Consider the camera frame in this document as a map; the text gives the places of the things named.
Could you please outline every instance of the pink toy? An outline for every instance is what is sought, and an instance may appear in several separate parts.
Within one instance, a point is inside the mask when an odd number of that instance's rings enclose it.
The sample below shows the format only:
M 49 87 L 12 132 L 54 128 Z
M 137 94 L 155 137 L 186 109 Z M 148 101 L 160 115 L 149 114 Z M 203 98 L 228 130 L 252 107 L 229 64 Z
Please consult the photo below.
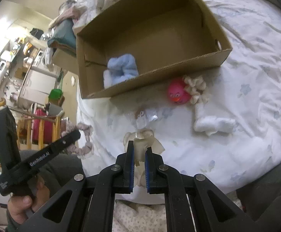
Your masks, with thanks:
M 185 87 L 181 78 L 174 79 L 167 90 L 168 98 L 176 104 L 185 104 L 191 99 L 191 95 L 184 90 Z

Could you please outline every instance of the open cardboard box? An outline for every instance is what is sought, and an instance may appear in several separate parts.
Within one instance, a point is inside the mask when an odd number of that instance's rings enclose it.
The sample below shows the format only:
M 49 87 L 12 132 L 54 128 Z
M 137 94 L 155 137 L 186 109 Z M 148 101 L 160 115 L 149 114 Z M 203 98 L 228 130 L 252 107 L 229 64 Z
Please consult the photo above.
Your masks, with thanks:
M 120 0 L 77 35 L 82 98 L 111 97 L 196 70 L 220 66 L 232 47 L 202 0 Z M 108 60 L 130 53 L 139 76 L 107 89 Z

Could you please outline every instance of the yellow floor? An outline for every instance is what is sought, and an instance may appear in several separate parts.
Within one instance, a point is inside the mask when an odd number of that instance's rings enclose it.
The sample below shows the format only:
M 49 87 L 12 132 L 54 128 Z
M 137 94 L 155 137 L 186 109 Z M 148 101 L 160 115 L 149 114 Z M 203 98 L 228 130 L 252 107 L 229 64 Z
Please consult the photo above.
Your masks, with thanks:
M 72 82 L 71 82 L 72 76 L 75 78 L 74 86 L 72 86 Z M 68 117 L 73 124 L 77 124 L 76 123 L 77 82 L 78 82 L 78 76 L 68 71 L 68 73 L 63 78 L 63 85 L 62 85 L 62 91 L 65 98 L 62 105 L 62 108 L 65 112 L 64 117 Z

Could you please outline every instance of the metal screw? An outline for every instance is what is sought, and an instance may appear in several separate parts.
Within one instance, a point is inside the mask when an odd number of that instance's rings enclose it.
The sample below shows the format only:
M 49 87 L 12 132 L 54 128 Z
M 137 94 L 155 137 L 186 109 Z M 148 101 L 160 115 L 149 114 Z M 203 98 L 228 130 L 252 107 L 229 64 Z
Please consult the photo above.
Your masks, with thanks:
M 162 171 L 166 171 L 166 170 L 168 170 L 168 165 L 165 165 L 165 164 L 159 165 L 159 169 Z
M 113 171 L 118 171 L 118 170 L 120 170 L 120 165 L 117 165 L 117 164 L 113 164 L 112 166 L 111 166 L 111 170 L 113 170 Z
M 198 173 L 195 177 L 198 181 L 204 181 L 206 179 L 206 176 L 201 173 Z
M 82 181 L 84 179 L 84 176 L 81 173 L 78 173 L 74 176 L 74 179 L 76 181 Z

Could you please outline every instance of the white bed sheet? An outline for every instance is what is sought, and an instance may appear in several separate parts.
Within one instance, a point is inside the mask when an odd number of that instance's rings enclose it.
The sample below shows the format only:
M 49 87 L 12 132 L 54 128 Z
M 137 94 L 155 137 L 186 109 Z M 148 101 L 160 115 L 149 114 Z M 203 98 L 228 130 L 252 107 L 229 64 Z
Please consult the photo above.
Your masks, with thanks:
M 281 10 L 264 0 L 204 0 L 223 26 L 233 51 L 220 68 L 202 71 L 210 93 L 205 112 L 234 118 L 234 133 L 207 137 L 193 130 L 194 108 L 174 106 L 166 97 L 169 81 L 111 99 L 82 100 L 77 121 L 94 128 L 94 154 L 82 160 L 87 176 L 124 153 L 123 138 L 135 132 L 139 105 L 155 107 L 150 128 L 166 149 L 163 160 L 181 173 L 205 174 L 224 193 L 259 178 L 281 162 Z M 162 203 L 161 196 L 134 188 L 124 199 Z

